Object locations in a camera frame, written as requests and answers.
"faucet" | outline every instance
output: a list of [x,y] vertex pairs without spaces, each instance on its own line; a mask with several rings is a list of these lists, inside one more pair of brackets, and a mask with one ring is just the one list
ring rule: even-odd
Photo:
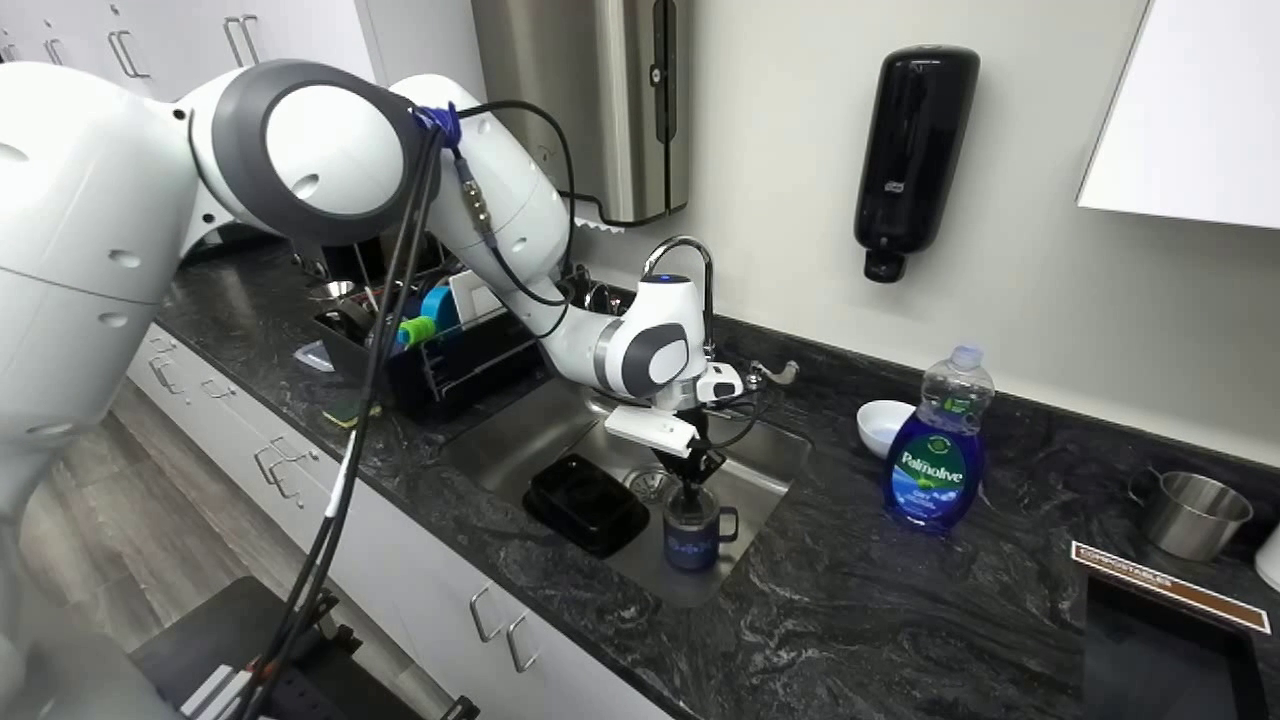
[[699,241],[688,241],[688,237],[668,237],[668,241],[658,241],[658,243],[643,255],[640,280],[651,277],[654,264],[658,264],[670,250],[691,250],[691,254],[704,255],[704,315],[712,315],[717,261],[712,261],[712,254],[708,254]]

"metal pot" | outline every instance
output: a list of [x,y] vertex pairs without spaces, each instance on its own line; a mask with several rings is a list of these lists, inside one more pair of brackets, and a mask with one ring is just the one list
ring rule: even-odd
[[1152,477],[1147,491],[1128,490],[1128,498],[1142,505],[1142,532],[1169,555],[1210,559],[1253,521],[1253,505],[1210,477],[1155,469]]

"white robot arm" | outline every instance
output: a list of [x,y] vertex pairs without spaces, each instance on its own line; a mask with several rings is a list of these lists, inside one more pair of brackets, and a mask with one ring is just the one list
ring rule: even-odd
[[[232,221],[312,243],[377,237],[427,153],[417,109],[448,101],[471,106],[448,79],[382,93],[319,63],[227,74],[180,106],[71,69],[0,69],[0,716],[169,716],[120,655],[48,621],[24,584],[19,510],[57,448],[106,411],[201,237]],[[430,231],[542,337],[561,376],[628,401],[613,433],[688,456],[694,433],[676,411],[738,393],[704,362],[699,292],[648,277],[628,315],[568,308],[551,283],[568,241],[554,188],[487,116],[462,125],[459,157],[490,237],[448,169]]]

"white wall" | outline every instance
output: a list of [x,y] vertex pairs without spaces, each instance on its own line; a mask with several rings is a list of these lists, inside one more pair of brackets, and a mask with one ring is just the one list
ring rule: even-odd
[[[1003,393],[1280,464],[1280,231],[1079,213],[1142,0],[694,0],[679,231],[717,314],[901,364],[989,347]],[[853,241],[873,88],[968,44],[980,93],[936,243],[874,289]]]

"white bowl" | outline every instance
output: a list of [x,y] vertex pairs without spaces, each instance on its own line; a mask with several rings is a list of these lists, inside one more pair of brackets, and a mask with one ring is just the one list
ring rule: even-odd
[[869,454],[886,456],[894,433],[911,421],[914,403],[901,401],[873,401],[857,408],[857,433],[869,444]]

